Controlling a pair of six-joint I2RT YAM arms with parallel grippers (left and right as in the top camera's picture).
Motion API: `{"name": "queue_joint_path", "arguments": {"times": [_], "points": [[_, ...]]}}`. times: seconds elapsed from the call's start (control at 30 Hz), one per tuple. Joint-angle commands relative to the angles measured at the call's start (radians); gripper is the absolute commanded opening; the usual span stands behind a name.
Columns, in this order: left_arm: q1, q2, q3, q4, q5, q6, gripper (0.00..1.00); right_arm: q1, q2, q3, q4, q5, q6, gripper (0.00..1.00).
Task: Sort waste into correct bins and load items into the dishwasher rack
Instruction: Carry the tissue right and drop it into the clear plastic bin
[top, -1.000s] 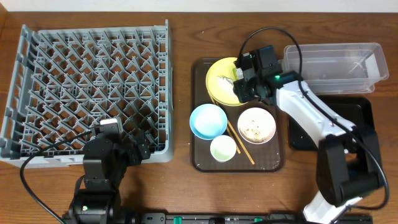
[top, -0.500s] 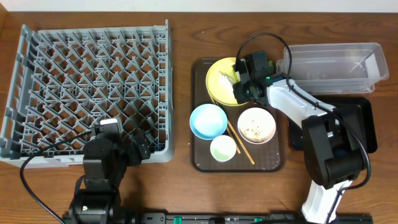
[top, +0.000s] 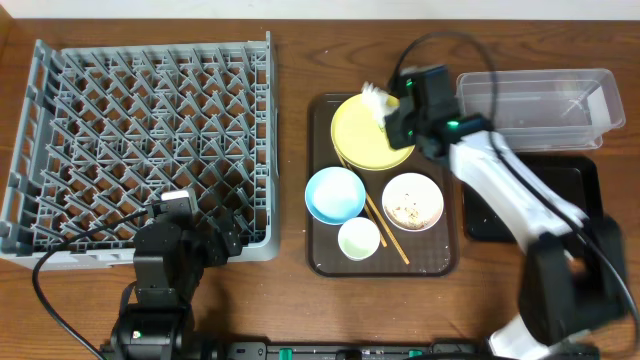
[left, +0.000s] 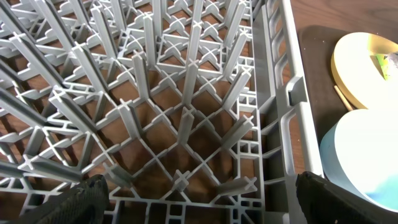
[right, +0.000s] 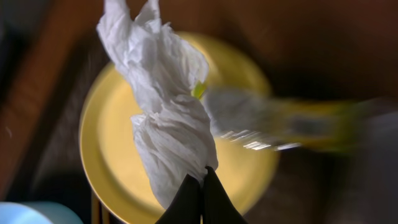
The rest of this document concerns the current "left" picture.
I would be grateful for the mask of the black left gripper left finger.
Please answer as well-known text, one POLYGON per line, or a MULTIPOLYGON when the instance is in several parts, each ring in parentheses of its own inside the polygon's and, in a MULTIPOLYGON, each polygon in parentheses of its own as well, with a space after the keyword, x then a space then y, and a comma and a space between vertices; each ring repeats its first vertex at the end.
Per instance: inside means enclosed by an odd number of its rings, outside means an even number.
POLYGON ((12 224, 101 224, 109 205, 106 179, 96 174, 23 214, 12 224))

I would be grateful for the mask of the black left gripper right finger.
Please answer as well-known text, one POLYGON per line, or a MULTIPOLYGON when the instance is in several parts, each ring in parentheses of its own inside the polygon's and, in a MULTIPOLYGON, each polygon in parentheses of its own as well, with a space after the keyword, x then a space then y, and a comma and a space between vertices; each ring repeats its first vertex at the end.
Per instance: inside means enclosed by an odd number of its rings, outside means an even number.
POLYGON ((299 174, 295 186, 308 223, 397 223, 396 212, 378 207, 312 172, 299 174))

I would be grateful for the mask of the light blue bowl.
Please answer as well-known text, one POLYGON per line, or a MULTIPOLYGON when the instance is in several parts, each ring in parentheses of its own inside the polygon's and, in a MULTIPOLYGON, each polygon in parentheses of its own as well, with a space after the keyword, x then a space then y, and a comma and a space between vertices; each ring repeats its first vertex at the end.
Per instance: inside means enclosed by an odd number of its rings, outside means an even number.
POLYGON ((397 211, 397 115, 353 110, 320 143, 324 173, 334 184, 385 210, 397 211))

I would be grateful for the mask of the green snack wrapper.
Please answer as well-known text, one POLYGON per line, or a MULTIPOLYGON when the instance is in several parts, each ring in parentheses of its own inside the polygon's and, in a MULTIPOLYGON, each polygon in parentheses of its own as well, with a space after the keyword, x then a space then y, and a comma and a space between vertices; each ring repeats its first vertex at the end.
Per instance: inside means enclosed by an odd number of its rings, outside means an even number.
POLYGON ((386 81, 397 81, 397 52, 389 54, 376 54, 377 61, 386 81))

